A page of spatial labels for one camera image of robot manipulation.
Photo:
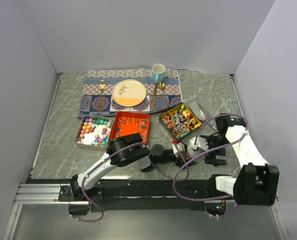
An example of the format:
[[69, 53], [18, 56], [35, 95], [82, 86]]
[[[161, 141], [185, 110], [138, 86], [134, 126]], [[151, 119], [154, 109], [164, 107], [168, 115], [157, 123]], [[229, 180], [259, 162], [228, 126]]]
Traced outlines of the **clear jar lid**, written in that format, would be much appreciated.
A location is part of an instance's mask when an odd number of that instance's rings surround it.
[[203, 152], [202, 149], [197, 148], [197, 149], [193, 149], [190, 145], [187, 146], [187, 154], [189, 155], [189, 157], [195, 158], [196, 156], [198, 156], [199, 154], [201, 154]]

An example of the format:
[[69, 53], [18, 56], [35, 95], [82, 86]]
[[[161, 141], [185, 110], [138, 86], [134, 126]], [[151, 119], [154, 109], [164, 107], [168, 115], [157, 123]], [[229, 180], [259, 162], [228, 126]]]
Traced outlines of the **silver tin of star candies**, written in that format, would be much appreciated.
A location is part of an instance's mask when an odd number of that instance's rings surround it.
[[104, 116], [84, 115], [78, 126], [73, 142], [78, 148], [106, 151], [114, 119]]

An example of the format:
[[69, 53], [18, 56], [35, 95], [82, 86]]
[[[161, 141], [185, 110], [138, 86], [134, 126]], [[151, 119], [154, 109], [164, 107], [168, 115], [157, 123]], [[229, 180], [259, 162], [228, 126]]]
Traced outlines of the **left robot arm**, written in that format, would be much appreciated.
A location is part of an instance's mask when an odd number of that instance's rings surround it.
[[181, 167], [186, 163], [186, 147], [179, 142], [171, 149], [155, 144], [151, 149], [143, 142], [138, 133], [115, 138], [109, 143], [102, 157], [82, 173], [69, 180], [70, 195], [76, 201], [84, 200], [88, 191], [105, 175], [116, 168], [137, 163], [142, 172], [150, 171], [153, 163], [175, 162]]

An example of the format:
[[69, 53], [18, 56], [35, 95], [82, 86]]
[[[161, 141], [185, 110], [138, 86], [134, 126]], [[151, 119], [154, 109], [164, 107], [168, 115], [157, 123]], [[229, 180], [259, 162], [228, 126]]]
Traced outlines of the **gold tin of lollipops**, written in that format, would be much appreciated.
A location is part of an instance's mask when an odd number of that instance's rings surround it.
[[185, 138], [202, 125], [202, 122], [184, 103], [180, 103], [161, 114], [159, 122], [170, 137], [176, 140]]

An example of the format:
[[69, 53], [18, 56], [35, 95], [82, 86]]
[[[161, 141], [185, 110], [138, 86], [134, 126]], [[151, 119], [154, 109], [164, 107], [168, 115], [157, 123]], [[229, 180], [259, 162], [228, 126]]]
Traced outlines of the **metal scoop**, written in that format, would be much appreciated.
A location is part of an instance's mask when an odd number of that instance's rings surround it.
[[193, 114], [201, 121], [206, 122], [211, 118], [211, 115], [208, 113], [208, 111], [200, 105], [197, 101], [191, 102], [189, 104], [189, 107]]

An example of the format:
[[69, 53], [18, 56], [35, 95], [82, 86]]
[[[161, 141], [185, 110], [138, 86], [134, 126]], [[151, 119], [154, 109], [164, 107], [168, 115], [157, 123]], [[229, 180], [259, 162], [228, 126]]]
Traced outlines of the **orange tin of lollipops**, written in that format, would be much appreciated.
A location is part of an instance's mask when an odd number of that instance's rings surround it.
[[146, 113], [118, 111], [109, 135], [110, 141], [118, 137], [139, 133], [148, 143], [151, 118]]

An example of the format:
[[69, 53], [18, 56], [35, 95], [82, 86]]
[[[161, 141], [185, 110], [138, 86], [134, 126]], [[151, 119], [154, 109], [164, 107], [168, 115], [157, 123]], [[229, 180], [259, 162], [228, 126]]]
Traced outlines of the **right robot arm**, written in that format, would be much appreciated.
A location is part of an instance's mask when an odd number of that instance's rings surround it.
[[272, 206], [275, 202], [280, 171], [270, 165], [258, 151], [247, 120], [237, 114], [221, 113], [215, 119], [218, 135], [208, 139], [208, 157], [232, 147], [239, 161], [238, 176], [213, 174], [214, 183], [207, 187], [208, 195], [219, 199], [224, 193], [233, 196], [238, 205]]

